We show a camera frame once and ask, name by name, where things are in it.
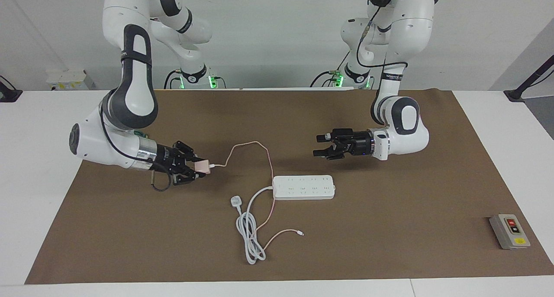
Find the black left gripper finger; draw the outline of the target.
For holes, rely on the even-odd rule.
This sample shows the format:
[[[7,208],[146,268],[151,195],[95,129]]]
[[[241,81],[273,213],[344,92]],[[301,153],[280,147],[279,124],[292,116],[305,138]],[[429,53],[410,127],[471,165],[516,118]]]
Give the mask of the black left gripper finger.
[[[313,151],[314,157],[321,157],[327,160],[343,159],[345,157],[347,149],[344,146],[330,146],[326,149],[319,149]]]
[[[333,129],[329,133],[323,135],[317,135],[317,142],[333,142],[333,141],[346,141],[354,137],[353,129]]]

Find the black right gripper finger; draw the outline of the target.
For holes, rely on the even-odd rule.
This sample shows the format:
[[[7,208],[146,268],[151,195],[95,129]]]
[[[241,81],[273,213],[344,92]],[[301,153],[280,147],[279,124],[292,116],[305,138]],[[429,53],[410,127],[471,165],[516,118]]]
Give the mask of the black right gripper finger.
[[[188,161],[192,161],[195,157],[194,149],[182,141],[176,141],[174,148],[180,153],[180,157],[183,157]]]
[[[175,172],[173,174],[173,185],[178,186],[178,185],[188,184],[188,183],[194,182],[198,178],[204,178],[205,176],[206,176],[206,173],[201,171],[195,171],[192,169],[187,169],[179,173]]]

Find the white power strip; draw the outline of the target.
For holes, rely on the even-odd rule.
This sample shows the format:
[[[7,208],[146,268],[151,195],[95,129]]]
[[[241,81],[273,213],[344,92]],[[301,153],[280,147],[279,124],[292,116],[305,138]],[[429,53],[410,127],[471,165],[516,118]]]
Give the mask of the white power strip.
[[[272,180],[275,200],[331,200],[335,196],[330,175],[279,175]]]

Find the brown table mat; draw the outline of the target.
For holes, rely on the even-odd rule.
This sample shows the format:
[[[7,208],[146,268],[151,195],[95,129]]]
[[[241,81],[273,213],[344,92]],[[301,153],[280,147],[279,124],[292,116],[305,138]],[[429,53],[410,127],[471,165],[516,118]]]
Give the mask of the brown table mat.
[[[387,161],[313,157],[316,135],[371,127],[374,93],[159,90],[147,134],[182,140],[223,163],[259,141],[276,175],[331,175],[331,200],[278,201],[259,230],[267,258],[247,263],[232,196],[244,205],[271,184],[265,149],[238,147],[226,168],[166,192],[150,173],[84,161],[26,278],[27,284],[520,277],[551,263],[450,92],[413,91],[431,141]],[[502,249],[489,218],[515,214],[531,246]]]

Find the black table clamp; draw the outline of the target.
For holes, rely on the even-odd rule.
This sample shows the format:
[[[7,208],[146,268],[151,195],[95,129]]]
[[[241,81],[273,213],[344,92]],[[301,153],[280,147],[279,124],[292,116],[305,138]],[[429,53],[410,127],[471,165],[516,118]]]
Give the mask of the black table clamp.
[[[22,93],[22,90],[16,88],[12,82],[0,74],[0,102],[14,103]]]

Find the white wall socket box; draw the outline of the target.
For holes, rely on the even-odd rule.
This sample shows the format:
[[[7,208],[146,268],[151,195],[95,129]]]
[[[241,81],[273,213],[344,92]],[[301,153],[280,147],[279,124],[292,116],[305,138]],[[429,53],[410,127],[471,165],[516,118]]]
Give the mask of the white wall socket box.
[[[85,70],[51,70],[47,74],[47,85],[53,90],[91,90],[93,87]]]

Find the grey push-button switch box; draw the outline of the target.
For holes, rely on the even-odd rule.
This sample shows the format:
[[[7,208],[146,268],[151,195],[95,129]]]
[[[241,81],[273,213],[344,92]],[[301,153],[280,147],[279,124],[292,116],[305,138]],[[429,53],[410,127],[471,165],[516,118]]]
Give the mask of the grey push-button switch box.
[[[515,214],[496,214],[489,222],[502,249],[525,249],[531,246]]]

